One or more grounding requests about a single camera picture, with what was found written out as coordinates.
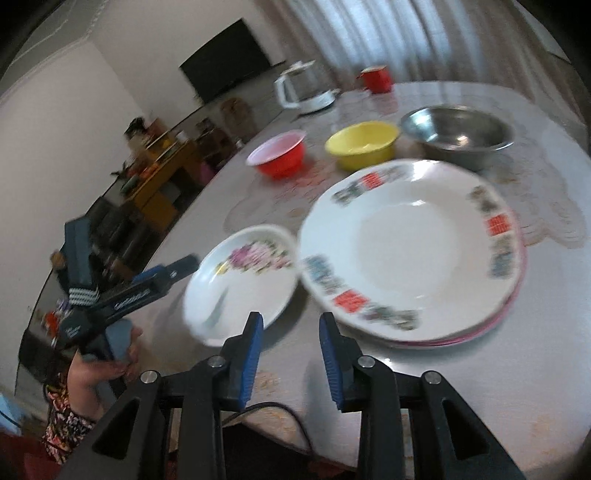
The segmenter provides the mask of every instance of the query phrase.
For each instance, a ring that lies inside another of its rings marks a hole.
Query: red mug
[[[360,77],[363,78],[365,86],[371,93],[388,93],[392,91],[392,79],[384,65],[368,67],[361,72],[358,78]]]

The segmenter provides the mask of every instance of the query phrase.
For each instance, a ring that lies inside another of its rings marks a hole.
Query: plate with pink flower
[[[183,320],[208,346],[240,335],[250,312],[267,328],[297,285],[296,240],[278,225],[257,225],[230,236],[205,257],[185,291]]]

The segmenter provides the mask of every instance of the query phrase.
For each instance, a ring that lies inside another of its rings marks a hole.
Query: metal screw
[[[375,358],[369,355],[360,356],[357,363],[362,368],[372,368],[375,365]]]
[[[223,367],[226,364],[226,359],[222,356],[214,355],[207,359],[207,364],[212,368]]]
[[[154,383],[158,379],[158,372],[146,370],[139,379],[144,383]]]
[[[441,383],[441,375],[431,370],[425,374],[425,380],[430,385],[439,385]]]

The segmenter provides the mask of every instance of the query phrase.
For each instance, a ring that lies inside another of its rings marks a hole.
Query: metal bowl
[[[439,105],[407,113],[402,131],[428,157],[472,171],[490,166],[494,153],[513,144],[513,129],[497,117],[459,105]]]

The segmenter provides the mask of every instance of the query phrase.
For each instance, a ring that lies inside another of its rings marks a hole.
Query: pink plate rim
[[[514,211],[512,211],[513,217],[517,219],[517,216]],[[523,239],[523,233],[521,232],[521,226],[519,226],[519,237],[520,237],[520,246],[521,246],[521,254],[522,254],[522,261],[521,261],[521,272],[519,275],[519,279],[517,280],[517,284],[515,285],[515,290],[509,295],[506,302],[503,306],[491,315],[488,319],[484,320],[479,326],[476,326],[474,329],[460,334],[459,336],[454,336],[450,338],[442,338],[439,340],[429,340],[425,342],[401,342],[401,341],[392,341],[387,342],[390,346],[396,348],[412,348],[412,349],[427,349],[427,348],[436,348],[436,347],[443,347],[443,346],[452,346],[458,345],[460,343],[468,342],[470,340],[474,340],[485,333],[488,333],[490,330],[495,328],[497,325],[501,323],[501,321],[507,316],[509,309],[515,303],[519,295],[519,290],[523,283],[523,279],[525,277],[525,272],[527,270],[527,249],[525,247],[525,242]]]
[[[274,142],[277,142],[282,137],[286,137],[288,135],[296,135],[296,134],[298,135],[297,141],[294,142],[294,144],[292,146],[290,146],[289,148],[278,150],[277,153],[273,153],[273,155],[274,155],[273,158],[270,157],[264,161],[254,160],[256,155],[258,155],[261,152],[261,150],[263,150],[264,148],[268,148],[271,144],[273,144]],[[287,152],[289,152],[289,150],[298,146],[305,139],[305,137],[306,137],[306,132],[304,132],[303,130],[289,130],[288,132],[284,132],[282,134],[275,135],[274,137],[271,137],[269,140],[264,142],[262,145],[259,145],[258,147],[256,147],[256,149],[254,149],[253,152],[250,155],[248,155],[248,158],[246,159],[246,165],[248,165],[250,167],[255,167],[257,165],[263,165],[264,163],[273,161],[277,157],[285,155]]]

